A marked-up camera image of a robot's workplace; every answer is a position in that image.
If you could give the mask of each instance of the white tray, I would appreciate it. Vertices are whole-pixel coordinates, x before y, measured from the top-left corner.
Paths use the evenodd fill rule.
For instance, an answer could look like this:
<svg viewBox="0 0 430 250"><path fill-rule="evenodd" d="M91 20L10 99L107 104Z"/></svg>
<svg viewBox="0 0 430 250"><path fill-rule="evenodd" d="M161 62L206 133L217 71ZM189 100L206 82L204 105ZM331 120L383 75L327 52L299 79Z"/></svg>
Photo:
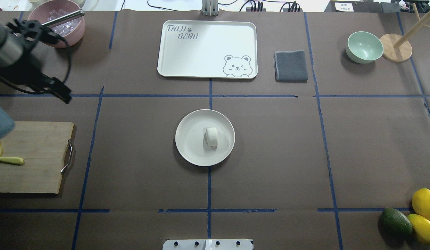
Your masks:
<svg viewBox="0 0 430 250"><path fill-rule="evenodd" d="M169 20L163 24L158 57L162 76L251 79L257 70L252 23Z"/></svg>

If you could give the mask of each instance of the green bowl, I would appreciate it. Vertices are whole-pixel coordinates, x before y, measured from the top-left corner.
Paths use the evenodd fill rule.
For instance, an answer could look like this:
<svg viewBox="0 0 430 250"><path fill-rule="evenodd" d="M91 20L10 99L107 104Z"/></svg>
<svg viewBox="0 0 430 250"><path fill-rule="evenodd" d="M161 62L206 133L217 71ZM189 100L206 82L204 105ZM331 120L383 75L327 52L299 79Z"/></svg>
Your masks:
<svg viewBox="0 0 430 250"><path fill-rule="evenodd" d="M375 35L358 31L352 33L346 44L346 54L356 63L370 63L383 54L383 45Z"/></svg>

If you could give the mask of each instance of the wooden cutting board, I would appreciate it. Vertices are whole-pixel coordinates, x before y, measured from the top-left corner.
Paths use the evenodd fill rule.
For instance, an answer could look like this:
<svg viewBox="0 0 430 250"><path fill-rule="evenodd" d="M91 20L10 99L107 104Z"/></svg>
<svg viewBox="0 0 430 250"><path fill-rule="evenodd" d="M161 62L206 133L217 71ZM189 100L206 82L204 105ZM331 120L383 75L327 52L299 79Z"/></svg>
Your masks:
<svg viewBox="0 0 430 250"><path fill-rule="evenodd" d="M3 157L24 159L21 166L0 163L0 193L59 193L71 122L16 122L1 139Z"/></svg>

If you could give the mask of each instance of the wooden base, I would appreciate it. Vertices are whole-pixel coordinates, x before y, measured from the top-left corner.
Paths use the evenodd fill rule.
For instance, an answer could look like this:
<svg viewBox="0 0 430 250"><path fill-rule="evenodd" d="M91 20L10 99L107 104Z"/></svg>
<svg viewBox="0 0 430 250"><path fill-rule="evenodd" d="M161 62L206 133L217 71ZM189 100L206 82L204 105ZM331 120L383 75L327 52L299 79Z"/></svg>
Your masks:
<svg viewBox="0 0 430 250"><path fill-rule="evenodd" d="M412 47L409 41L405 41L397 49L394 44L401 38L401 35L386 34L380 38L383 44L383 57L392 62L405 62L412 55Z"/></svg>

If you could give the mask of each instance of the gray towel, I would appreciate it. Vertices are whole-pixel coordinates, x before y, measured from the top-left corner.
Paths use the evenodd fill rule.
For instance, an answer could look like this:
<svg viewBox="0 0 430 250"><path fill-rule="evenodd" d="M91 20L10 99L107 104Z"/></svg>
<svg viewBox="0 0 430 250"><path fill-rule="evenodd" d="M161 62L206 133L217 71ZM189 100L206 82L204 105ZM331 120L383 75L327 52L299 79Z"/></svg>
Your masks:
<svg viewBox="0 0 430 250"><path fill-rule="evenodd" d="M304 50L277 51L274 54L274 65L277 81L307 81Z"/></svg>

